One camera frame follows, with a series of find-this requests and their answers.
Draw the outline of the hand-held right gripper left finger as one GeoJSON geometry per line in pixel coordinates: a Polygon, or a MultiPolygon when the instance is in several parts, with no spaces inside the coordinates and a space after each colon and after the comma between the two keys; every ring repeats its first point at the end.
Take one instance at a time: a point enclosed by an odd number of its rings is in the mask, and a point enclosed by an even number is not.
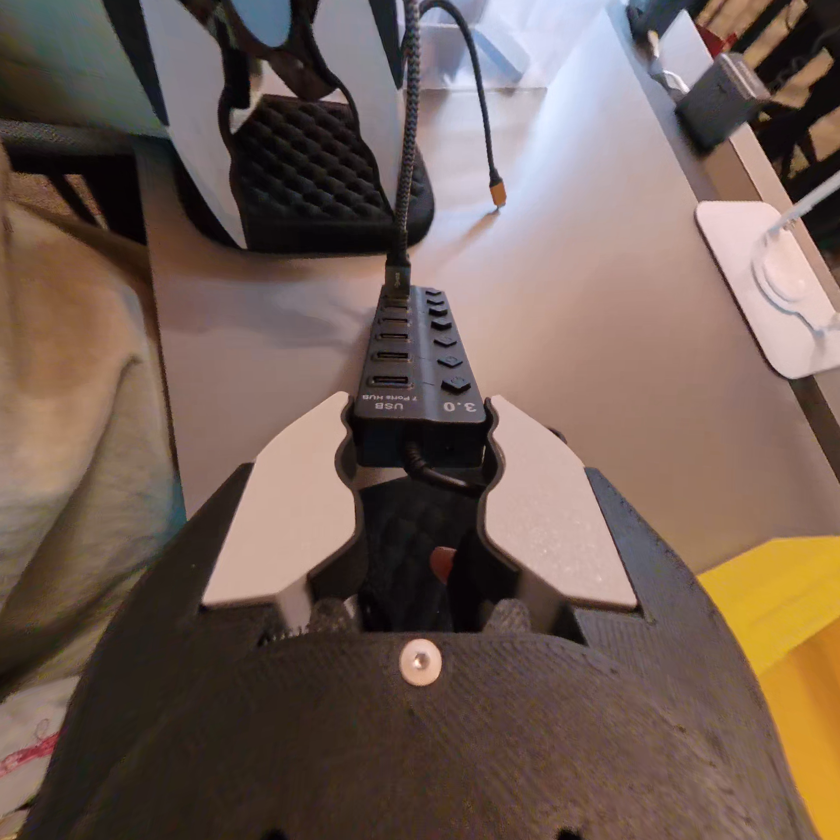
{"type": "Polygon", "coordinates": [[[356,502],[337,457],[350,430],[336,392],[257,455],[203,593],[209,610],[270,605],[291,631],[310,622],[311,578],[358,536],[356,502]]]}

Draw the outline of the black usb hub with switches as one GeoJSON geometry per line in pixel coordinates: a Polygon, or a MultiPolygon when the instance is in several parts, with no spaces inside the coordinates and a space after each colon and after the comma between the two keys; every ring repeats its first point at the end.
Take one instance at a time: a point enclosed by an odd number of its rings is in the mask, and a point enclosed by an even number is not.
{"type": "Polygon", "coordinates": [[[381,288],[351,426],[362,467],[402,467],[406,444],[431,467],[480,465],[486,410],[443,291],[381,288]]]}

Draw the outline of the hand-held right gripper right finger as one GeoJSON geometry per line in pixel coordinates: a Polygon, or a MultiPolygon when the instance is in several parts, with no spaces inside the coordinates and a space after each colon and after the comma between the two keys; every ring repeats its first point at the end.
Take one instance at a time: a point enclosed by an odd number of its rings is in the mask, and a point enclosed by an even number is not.
{"type": "Polygon", "coordinates": [[[497,471],[481,498],[479,536],[513,569],[512,597],[538,632],[564,606],[633,613],[634,587],[583,462],[501,395],[489,399],[497,471]]]}

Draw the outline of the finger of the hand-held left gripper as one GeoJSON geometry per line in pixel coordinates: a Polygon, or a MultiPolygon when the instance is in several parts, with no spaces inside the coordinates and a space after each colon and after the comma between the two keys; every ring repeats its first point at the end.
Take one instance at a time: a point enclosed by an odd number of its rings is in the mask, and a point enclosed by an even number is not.
{"type": "Polygon", "coordinates": [[[403,152],[403,84],[391,57],[398,36],[395,2],[291,2],[302,24],[303,59],[315,101],[346,104],[391,210],[403,152]]]}
{"type": "Polygon", "coordinates": [[[179,196],[205,236],[246,249],[230,183],[229,138],[219,126],[223,52],[182,2],[105,1],[104,9],[179,163],[179,196]]]}

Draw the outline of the dark office chair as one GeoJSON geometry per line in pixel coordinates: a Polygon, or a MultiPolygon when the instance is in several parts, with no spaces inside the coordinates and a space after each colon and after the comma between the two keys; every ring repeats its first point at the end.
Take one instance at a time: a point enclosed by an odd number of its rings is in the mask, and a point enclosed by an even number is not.
{"type": "Polygon", "coordinates": [[[99,227],[70,183],[77,175],[104,220],[102,228],[148,244],[140,183],[128,134],[108,129],[1,120],[1,141],[15,172],[42,175],[81,221],[99,227]]]}

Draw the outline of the grey power adapter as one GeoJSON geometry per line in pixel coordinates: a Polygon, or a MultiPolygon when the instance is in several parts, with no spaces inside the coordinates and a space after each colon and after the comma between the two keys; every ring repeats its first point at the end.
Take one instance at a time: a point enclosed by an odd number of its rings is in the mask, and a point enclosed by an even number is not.
{"type": "Polygon", "coordinates": [[[708,153],[757,117],[771,99],[744,57],[727,52],[719,54],[678,100],[675,114],[696,148],[708,153]]]}

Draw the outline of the black quilted pad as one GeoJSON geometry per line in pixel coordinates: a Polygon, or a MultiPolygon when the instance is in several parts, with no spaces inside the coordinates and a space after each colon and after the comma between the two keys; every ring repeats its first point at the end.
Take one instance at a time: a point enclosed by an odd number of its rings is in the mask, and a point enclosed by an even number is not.
{"type": "Polygon", "coordinates": [[[247,249],[266,255],[388,252],[395,223],[351,105],[264,96],[230,139],[247,249]]]}
{"type": "Polygon", "coordinates": [[[529,609],[477,586],[476,498],[410,478],[361,492],[369,567],[358,592],[363,628],[415,634],[528,633],[529,609]]]}

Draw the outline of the yellow plastic bin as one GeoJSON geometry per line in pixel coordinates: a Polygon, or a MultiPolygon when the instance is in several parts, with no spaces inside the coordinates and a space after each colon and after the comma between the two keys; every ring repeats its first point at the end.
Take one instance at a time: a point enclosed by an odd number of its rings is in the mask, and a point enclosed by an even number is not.
{"type": "Polygon", "coordinates": [[[699,576],[757,676],[821,838],[839,838],[839,538],[773,539],[699,576]]]}

